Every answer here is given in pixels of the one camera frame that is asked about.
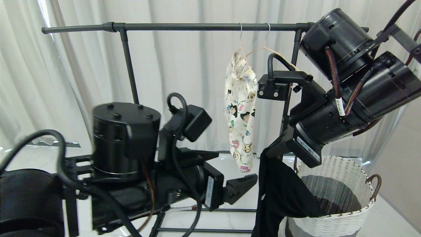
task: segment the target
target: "white floor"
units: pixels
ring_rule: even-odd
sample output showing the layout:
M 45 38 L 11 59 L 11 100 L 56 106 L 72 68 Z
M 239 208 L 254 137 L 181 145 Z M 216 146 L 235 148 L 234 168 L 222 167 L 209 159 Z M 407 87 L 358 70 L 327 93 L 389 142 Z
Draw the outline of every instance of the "white floor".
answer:
M 27 146 L 24 148 L 14 161 L 10 164 L 8 170 L 22 169 L 22 168 L 38 168 L 46 170 L 48 172 L 56 171 L 56 147 L 34 147 Z M 85 155 L 81 152 L 79 148 L 68 148 L 67 156 L 78 156 Z M 4 157 L 4 151 L 0 150 L 0 156 Z M 256 159 L 254 161 L 254 168 L 251 173 L 258 172 L 258 162 Z M 210 161 L 210 164 L 213 165 L 216 169 L 222 172 L 225 175 L 225 180 L 233 179 L 244 176 L 241 173 L 236 165 L 236 162 L 233 158 L 230 158 L 227 155 L 221 155 L 219 158 L 216 158 Z M 242 199 L 240 199 L 234 205 L 225 204 L 220 208 L 247 208 L 255 209 L 256 208 L 256 199 L 257 199 L 258 187 L 257 185 L 253 187 Z M 173 205 L 174 207 L 182 207 L 192 205 L 195 202 L 190 200 L 184 200 L 180 203 Z M 84 237 L 93 237 L 97 236 L 96 232 L 93 232 L 91 229 L 91 205 L 90 201 L 78 201 L 78 210 L 79 210 L 79 223 L 80 223 L 80 236 Z M 194 212 L 176 212 L 168 213 L 163 222 L 162 227 L 174 227 L 174 228 L 188 228 L 194 219 Z M 255 215 L 253 213 L 209 213 L 202 212 L 200 221 L 197 225 L 197 228 L 218 228 L 218 229 L 252 229 L 254 226 Z M 155 217 L 148 224 L 148 226 L 141 232 L 142 236 L 149 236 L 150 229 L 155 221 Z M 140 226 L 143 223 L 143 219 L 134 221 L 135 226 Z M 281 223 L 279 236 L 283 237 L 283 230 L 285 228 L 285 222 Z M 119 237 L 127 236 L 127 231 L 122 229 L 117 229 L 113 233 L 105 234 L 104 237 Z M 182 233 L 161 233 L 158 236 L 163 237 L 179 237 Z M 249 234 L 204 234 L 196 233 L 191 236 L 241 236 L 246 237 L 250 236 Z M 408 222 L 404 220 L 390 205 L 388 205 L 381 197 L 377 198 L 377 202 L 374 205 L 369 217 L 360 230 L 359 237 L 421 237 L 421 234 L 418 233 Z

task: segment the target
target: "laundry basket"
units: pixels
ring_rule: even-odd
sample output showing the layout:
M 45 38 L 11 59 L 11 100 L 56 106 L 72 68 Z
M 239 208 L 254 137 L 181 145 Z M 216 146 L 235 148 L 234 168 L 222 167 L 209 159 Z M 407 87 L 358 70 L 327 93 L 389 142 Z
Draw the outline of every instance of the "laundry basket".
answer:
M 328 214 L 318 218 L 287 218 L 286 237 L 355 237 L 376 201 L 381 177 L 368 177 L 356 163 L 339 156 L 324 156 L 320 166 L 302 163 L 294 170 Z M 371 181 L 377 177 L 373 190 Z

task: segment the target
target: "black cloth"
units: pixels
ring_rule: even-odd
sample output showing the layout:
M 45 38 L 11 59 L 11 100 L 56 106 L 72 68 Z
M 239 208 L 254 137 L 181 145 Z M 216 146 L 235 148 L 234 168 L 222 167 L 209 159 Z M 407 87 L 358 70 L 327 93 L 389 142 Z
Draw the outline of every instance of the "black cloth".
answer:
M 252 237 L 277 237 L 284 217 L 325 215 L 320 203 L 299 176 L 282 160 L 260 156 L 259 195 Z

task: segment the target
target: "cartoon print shirt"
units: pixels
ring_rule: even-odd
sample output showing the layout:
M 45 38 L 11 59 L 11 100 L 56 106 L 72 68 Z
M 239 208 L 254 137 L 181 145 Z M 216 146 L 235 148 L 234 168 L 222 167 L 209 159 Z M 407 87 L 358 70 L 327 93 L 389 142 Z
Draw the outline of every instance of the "cartoon print shirt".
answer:
M 234 53 L 225 76 L 225 116 L 230 152 L 241 172 L 253 167 L 253 124 L 257 78 L 246 60 Z

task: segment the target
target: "wire hanger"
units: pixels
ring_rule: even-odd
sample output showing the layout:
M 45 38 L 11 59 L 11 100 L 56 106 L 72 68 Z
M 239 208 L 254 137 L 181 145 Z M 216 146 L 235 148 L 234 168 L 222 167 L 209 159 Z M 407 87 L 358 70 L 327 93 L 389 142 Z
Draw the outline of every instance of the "wire hanger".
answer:
M 242 46 L 241 46 L 241 37 L 242 37 L 242 24 L 241 23 L 240 23 L 240 30 L 241 30 L 241 33 L 240 33 L 240 49 L 237 50 L 237 53 L 241 51 L 242 56 L 244 57 L 244 60 L 246 60 L 246 55 L 245 55 L 244 51 L 242 50 Z
M 268 36 L 269 36 L 269 34 L 270 34 L 270 24 L 269 24 L 269 23 L 266 23 L 266 24 L 269 26 L 269 31 L 268 31 L 268 33 L 267 33 L 267 35 L 266 35 L 265 40 L 264 40 L 264 46 L 263 46 L 262 48 L 259 48 L 259 49 L 255 50 L 255 51 L 253 51 L 253 52 L 251 52 L 251 53 L 247 54 L 245 57 L 247 58 L 247 56 L 249 56 L 250 54 L 252 54 L 252 53 L 256 53 L 257 51 L 260 51 L 260 50 L 262 50 L 262 49 L 267 49 L 267 50 L 271 51 L 272 53 L 275 53 L 275 54 L 277 54 L 277 55 L 281 56 L 281 58 L 285 59 L 285 57 L 284 57 L 282 54 L 280 54 L 280 53 L 278 53 L 278 52 L 276 52 L 276 51 L 273 51 L 273 50 L 271 50 L 270 48 L 266 47 L 267 37 L 268 37 Z M 291 64 L 291 63 L 290 63 L 290 65 L 291 65 L 291 66 L 295 69 L 295 71 L 299 71 L 299 70 L 298 70 L 298 68 L 297 68 L 294 64 Z

